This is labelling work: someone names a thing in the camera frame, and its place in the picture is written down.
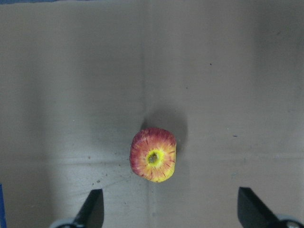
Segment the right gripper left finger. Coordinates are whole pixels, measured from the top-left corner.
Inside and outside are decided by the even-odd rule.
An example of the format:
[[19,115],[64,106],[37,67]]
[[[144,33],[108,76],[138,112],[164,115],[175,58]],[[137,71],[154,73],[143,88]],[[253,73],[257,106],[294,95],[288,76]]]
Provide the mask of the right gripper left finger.
[[102,189],[91,190],[72,224],[75,228],[101,228],[104,222]]

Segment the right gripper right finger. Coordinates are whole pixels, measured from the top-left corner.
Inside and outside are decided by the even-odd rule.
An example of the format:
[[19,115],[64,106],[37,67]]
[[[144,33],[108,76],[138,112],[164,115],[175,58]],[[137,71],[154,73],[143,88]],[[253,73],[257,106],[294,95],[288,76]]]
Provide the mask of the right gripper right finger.
[[248,187],[238,189],[238,220],[243,228],[287,228]]

